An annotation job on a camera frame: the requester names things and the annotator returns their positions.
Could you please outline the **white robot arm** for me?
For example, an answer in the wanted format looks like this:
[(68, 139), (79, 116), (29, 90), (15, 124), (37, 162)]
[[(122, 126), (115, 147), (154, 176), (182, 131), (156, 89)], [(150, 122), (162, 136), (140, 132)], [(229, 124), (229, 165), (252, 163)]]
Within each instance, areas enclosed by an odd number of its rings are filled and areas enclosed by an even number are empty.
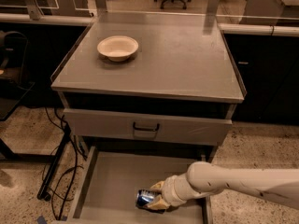
[(149, 190), (157, 196), (146, 207), (166, 210), (225, 189), (299, 209), (298, 169), (231, 169), (203, 161), (192, 163), (182, 175), (151, 186)]

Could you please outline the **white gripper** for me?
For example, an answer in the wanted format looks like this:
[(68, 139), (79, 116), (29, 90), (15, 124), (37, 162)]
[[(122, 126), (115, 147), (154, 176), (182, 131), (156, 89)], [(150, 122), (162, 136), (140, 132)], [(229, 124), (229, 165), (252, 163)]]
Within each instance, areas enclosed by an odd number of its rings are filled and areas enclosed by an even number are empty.
[(156, 196), (152, 202), (147, 203), (145, 207), (149, 210), (159, 211), (166, 210), (170, 206), (178, 207), (185, 204), (185, 201), (179, 198), (175, 190), (175, 181), (178, 178), (177, 175), (168, 177), (164, 182), (159, 181), (152, 185), (149, 190), (155, 192), (162, 192)]

